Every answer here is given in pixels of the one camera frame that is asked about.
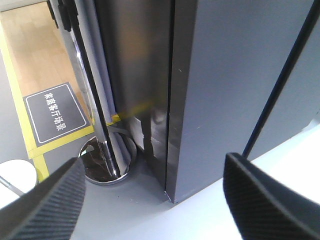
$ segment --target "gray panel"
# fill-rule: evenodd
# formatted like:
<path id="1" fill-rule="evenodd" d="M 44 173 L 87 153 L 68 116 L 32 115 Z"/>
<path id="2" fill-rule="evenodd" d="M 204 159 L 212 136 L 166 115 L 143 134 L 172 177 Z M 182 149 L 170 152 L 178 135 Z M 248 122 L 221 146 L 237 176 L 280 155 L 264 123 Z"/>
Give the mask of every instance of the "gray panel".
<path id="1" fill-rule="evenodd" d="M 320 109 L 320 21 L 282 90 L 250 159 L 266 153 L 299 133 Z"/>
<path id="2" fill-rule="evenodd" d="M 11 94 L 5 64 L 0 54 L 0 163 L 12 159 L 28 160 L 24 138 Z"/>
<path id="3" fill-rule="evenodd" d="M 176 9 L 181 4 L 177 0 Z M 168 174 L 177 173 L 176 183 L 167 182 L 174 202 L 221 178 L 227 152 L 243 151 L 311 4 L 198 1 L 189 77 L 180 82 L 186 96 L 174 84 L 185 69 L 173 53 L 171 110 L 186 98 L 180 122 L 170 111 L 169 143 L 183 122 L 180 149 L 175 145 L 168 153 L 179 154 L 179 160 L 168 158 Z"/>
<path id="4" fill-rule="evenodd" d="M 170 0 L 95 0 L 116 111 L 165 186 Z"/>

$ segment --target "gray floor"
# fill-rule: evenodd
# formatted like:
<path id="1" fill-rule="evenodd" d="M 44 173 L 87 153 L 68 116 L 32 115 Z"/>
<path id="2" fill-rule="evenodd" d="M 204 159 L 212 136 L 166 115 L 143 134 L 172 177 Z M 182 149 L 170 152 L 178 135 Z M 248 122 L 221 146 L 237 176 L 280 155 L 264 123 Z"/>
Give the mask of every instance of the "gray floor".
<path id="1" fill-rule="evenodd" d="M 0 55 L 0 163 L 13 159 L 28 160 L 5 64 Z"/>

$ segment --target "gray wall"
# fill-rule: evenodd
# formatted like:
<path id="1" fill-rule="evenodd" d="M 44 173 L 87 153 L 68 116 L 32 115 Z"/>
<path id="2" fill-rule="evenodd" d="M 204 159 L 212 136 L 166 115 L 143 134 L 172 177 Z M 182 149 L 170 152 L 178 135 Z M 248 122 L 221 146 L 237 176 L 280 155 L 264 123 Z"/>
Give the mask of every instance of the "gray wall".
<path id="1" fill-rule="evenodd" d="M 264 125 L 249 159 L 273 149 L 299 133 L 320 109 L 320 21 L 301 53 Z"/>
<path id="2" fill-rule="evenodd" d="M 194 1 L 176 1 L 173 45 L 166 191 L 174 202 L 221 178 L 227 152 L 242 153 L 312 4 L 198 1 L 189 72 L 181 78 L 188 69 L 178 24 L 186 2 Z"/>

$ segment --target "pole base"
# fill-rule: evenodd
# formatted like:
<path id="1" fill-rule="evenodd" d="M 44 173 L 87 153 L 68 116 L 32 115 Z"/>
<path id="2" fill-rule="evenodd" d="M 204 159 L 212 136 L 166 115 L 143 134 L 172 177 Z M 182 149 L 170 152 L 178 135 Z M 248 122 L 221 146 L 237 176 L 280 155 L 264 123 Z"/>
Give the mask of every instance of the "pole base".
<path id="1" fill-rule="evenodd" d="M 111 175 L 107 166 L 103 153 L 99 148 L 96 137 L 87 141 L 80 150 L 78 155 L 83 160 L 85 167 L 86 179 L 97 185 L 112 185 L 124 180 L 129 173 L 130 168 L 121 177 L 115 178 Z"/>

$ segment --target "chrome base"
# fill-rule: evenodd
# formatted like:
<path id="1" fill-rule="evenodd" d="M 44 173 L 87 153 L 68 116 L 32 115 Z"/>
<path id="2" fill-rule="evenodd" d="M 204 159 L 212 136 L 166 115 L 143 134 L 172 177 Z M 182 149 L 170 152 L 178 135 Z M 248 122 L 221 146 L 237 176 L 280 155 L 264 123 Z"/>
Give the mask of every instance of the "chrome base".
<path id="1" fill-rule="evenodd" d="M 97 185 L 112 185 L 112 184 L 116 184 L 122 180 L 124 180 L 129 173 L 129 167 L 127 169 L 127 172 L 124 173 L 121 177 L 115 178 L 114 176 L 112 176 L 111 174 L 109 174 L 109 172 L 107 170 L 103 171 L 103 176 L 97 177 L 93 172 L 90 172 L 91 169 L 90 167 L 88 167 L 89 164 L 93 164 L 96 166 L 100 167 L 100 171 L 101 169 L 104 169 L 104 165 L 105 164 L 105 158 L 103 153 L 101 152 L 99 145 L 98 145 L 98 141 L 96 137 L 91 138 L 89 141 L 87 141 L 83 147 L 80 150 L 80 153 L 78 155 L 79 158 L 81 158 L 82 155 L 86 154 L 85 159 L 83 159 L 83 163 L 85 166 L 85 177 L 86 179 L 93 183 L 93 184 L 97 184 Z"/>

